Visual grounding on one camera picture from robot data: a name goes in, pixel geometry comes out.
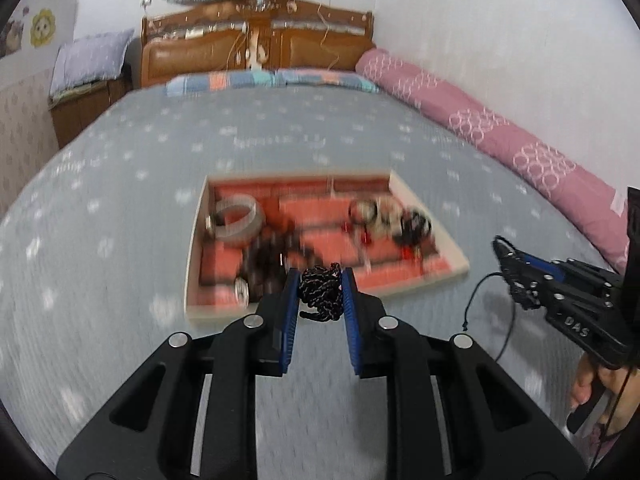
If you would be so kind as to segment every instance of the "bed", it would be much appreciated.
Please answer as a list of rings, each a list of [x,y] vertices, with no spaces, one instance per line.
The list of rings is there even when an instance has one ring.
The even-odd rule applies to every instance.
[[[190,326],[182,310],[191,227],[206,174],[394,170],[436,213],[470,261],[465,279],[385,301],[390,314],[440,338],[461,330],[474,285],[497,270],[490,243],[496,234],[543,258],[572,256],[606,264],[548,197],[483,153],[478,143],[455,134],[455,127],[425,118],[427,107],[418,110],[417,97],[409,91],[417,86],[395,88],[392,82],[380,93],[288,85],[167,94],[164,82],[203,69],[192,64],[198,57],[194,53],[216,52],[226,38],[220,34],[228,30],[193,39],[190,32],[187,39],[193,27],[216,26],[203,22],[204,16],[214,12],[217,18],[220,12],[233,21],[244,12],[288,12],[286,0],[270,2],[280,7],[245,11],[236,8],[237,2],[221,2],[206,6],[215,11],[145,20],[145,88],[129,93],[55,156],[2,222],[0,398],[50,468],[169,334],[201,336],[222,328]],[[327,19],[337,16],[325,10]],[[308,12],[305,19],[313,14]],[[363,52],[368,51],[372,16],[345,12],[348,23],[360,17],[364,34],[327,37],[347,51],[366,45]],[[251,41],[254,27],[273,27],[246,20],[247,32],[240,26],[242,42]],[[187,30],[180,28],[182,22],[189,23]],[[236,28],[229,30],[230,38],[238,38]],[[261,43],[266,35],[258,35],[257,45],[269,53],[264,68],[297,65],[282,55],[288,48],[282,38],[290,30],[299,29],[283,28],[277,33],[281,43]],[[237,44],[227,47],[235,40],[224,41],[224,55],[214,56],[206,70],[236,58]],[[245,57],[257,54],[254,50]],[[331,62],[322,58],[315,66],[327,68]],[[368,76],[378,78],[384,89],[383,75],[402,63],[392,58],[381,63],[384,70],[370,68]],[[349,68],[354,70],[356,62],[343,67]],[[421,88],[434,81],[422,73]],[[501,280],[483,285],[472,306],[470,334],[490,354],[502,346],[510,306]],[[518,313],[500,363],[561,426],[580,351],[542,315]],[[371,415],[384,412],[385,382],[354,377],[341,322],[300,320],[287,377],[258,377],[256,399],[261,478],[384,477],[386,421]]]

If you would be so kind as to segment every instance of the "tape roll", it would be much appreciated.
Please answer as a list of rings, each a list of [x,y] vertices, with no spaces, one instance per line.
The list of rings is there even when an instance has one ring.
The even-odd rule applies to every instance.
[[[255,238],[264,225],[264,211],[256,199],[250,195],[232,195],[216,202],[214,215],[223,218],[229,213],[241,213],[244,216],[231,224],[216,225],[211,216],[207,219],[206,229],[216,240],[232,246],[247,245]]]

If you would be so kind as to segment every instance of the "flower sticker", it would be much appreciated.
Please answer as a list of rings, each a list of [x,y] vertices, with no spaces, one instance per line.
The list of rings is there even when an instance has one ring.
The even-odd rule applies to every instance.
[[[56,31],[56,17],[50,9],[42,9],[33,17],[31,44],[38,48],[49,44]]]

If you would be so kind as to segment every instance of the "black rope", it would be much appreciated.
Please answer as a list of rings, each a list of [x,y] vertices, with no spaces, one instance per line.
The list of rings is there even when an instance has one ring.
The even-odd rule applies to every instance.
[[[342,306],[342,271],[340,264],[333,263],[327,269],[316,266],[302,273],[298,297],[317,312],[300,312],[300,317],[312,321],[338,321],[344,311]]]
[[[607,436],[607,431],[609,431],[609,426],[611,425],[611,421],[613,420],[613,415],[616,413],[616,408],[618,407],[618,403],[620,402],[620,399],[622,398],[622,394],[625,391],[626,384],[629,382],[629,377],[631,377],[632,370],[633,370],[633,367],[630,366],[628,372],[626,373],[625,382],[622,383],[622,387],[620,388],[620,393],[616,397],[616,402],[613,403],[613,408],[611,409],[611,413],[609,414],[609,420],[607,420],[604,430],[602,430],[602,433],[600,434],[600,443],[598,444],[598,449],[596,449],[596,454],[593,455],[593,459],[591,460],[591,465],[589,466],[588,473],[590,473],[593,470],[593,468],[596,467],[596,462],[598,461],[598,455],[602,450],[602,444],[604,444],[604,439]]]

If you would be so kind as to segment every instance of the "colorful quilt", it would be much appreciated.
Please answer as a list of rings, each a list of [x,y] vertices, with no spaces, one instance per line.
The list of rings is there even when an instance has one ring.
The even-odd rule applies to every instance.
[[[166,84],[166,94],[174,97],[194,92],[216,92],[253,86],[275,86],[275,76],[271,72],[259,70],[186,74],[171,79]]]

